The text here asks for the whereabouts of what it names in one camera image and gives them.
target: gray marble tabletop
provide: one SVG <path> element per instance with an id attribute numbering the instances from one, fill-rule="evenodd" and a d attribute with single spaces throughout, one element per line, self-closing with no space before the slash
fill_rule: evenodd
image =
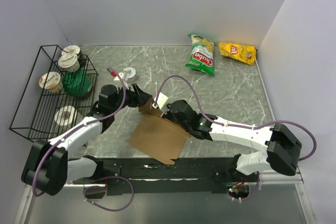
<path id="1" fill-rule="evenodd" d="M 260 125 L 271 120 L 267 98 L 257 67 L 224 58 L 215 48 L 215 76 L 185 67 L 190 58 L 190 46 L 113 46 L 82 47 L 99 77 L 95 96 L 103 85 L 112 83 L 108 67 L 123 70 L 133 67 L 139 87 L 155 96 L 162 80 L 171 74 L 188 79 L 196 90 L 205 113 L 239 123 Z M 171 79 L 162 92 L 173 100 L 186 100 L 195 111 L 197 103 L 188 85 L 181 79 Z M 124 108 L 115 122 L 103 134 L 81 148 L 75 158 L 83 155 L 104 157 L 148 157 L 128 143 L 142 115 L 138 109 Z M 232 157 L 249 154 L 249 147 L 227 142 L 211 142 L 189 138 L 180 157 Z"/>

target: white round container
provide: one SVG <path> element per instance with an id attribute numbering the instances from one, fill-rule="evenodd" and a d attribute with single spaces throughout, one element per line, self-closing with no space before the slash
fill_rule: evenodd
<path id="1" fill-rule="evenodd" d="M 135 69 L 134 68 L 125 68 L 125 72 L 127 72 L 127 82 L 134 82 L 135 81 Z"/>
<path id="2" fill-rule="evenodd" d="M 61 56 L 58 60 L 58 65 L 68 72 L 76 72 L 79 69 L 77 54 L 72 52 Z"/>
<path id="3" fill-rule="evenodd" d="M 83 120 L 83 116 L 73 106 L 64 106 L 56 112 L 54 120 L 56 122 L 56 130 L 59 127 L 61 132 L 66 132 L 79 124 Z"/>
<path id="4" fill-rule="evenodd" d="M 75 54 L 79 54 L 80 53 L 80 47 L 79 46 L 68 46 L 66 48 L 63 49 L 64 51 L 61 52 L 62 56 L 66 55 L 66 54 L 71 54 L 71 53 L 75 53 Z"/>
<path id="5" fill-rule="evenodd" d="M 49 72 L 44 74 L 38 84 L 41 88 L 48 90 L 51 93 L 57 93 L 63 88 L 63 83 L 61 82 L 61 75 L 57 72 Z"/>

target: brown cardboard flap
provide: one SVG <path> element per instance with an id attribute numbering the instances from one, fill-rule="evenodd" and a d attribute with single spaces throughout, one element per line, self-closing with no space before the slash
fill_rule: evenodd
<path id="1" fill-rule="evenodd" d="M 151 108 L 153 102 L 152 99 L 139 108 L 145 118 L 134 130 L 130 145 L 164 164 L 174 165 L 172 159 L 178 158 L 190 135 L 177 124 L 161 118 L 162 112 Z"/>

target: yellow chip bag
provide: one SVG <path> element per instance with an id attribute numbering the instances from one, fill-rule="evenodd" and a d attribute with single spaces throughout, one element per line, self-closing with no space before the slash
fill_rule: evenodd
<path id="1" fill-rule="evenodd" d="M 218 48 L 221 55 L 239 60 L 249 65 L 253 65 L 256 60 L 257 51 L 254 46 L 220 42 Z"/>

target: wire basket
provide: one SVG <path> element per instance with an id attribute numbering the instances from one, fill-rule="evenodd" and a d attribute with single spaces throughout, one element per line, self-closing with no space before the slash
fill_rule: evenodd
<path id="1" fill-rule="evenodd" d="M 76 73 L 71 73 L 72 77 L 81 74 L 81 78 L 88 79 L 86 82 L 80 81 L 78 77 L 69 78 L 70 73 L 58 66 L 61 52 L 62 49 L 58 45 L 40 47 L 9 127 L 11 131 L 31 142 L 39 139 L 48 140 L 75 126 L 81 117 L 86 116 L 91 110 L 94 102 L 98 73 L 91 60 L 87 55 L 80 55 L 80 69 Z M 51 93 L 39 86 L 41 76 L 52 71 L 61 75 L 62 82 L 67 76 L 67 83 L 63 83 L 64 88 L 57 93 Z M 91 88 L 85 95 L 81 95 L 80 91 L 83 90 L 85 83 L 91 83 Z M 65 91 L 65 85 L 69 84 L 75 87 L 71 95 Z M 65 106 L 71 110 L 64 111 Z M 68 121 L 66 118 L 61 118 L 71 113 L 71 119 Z"/>

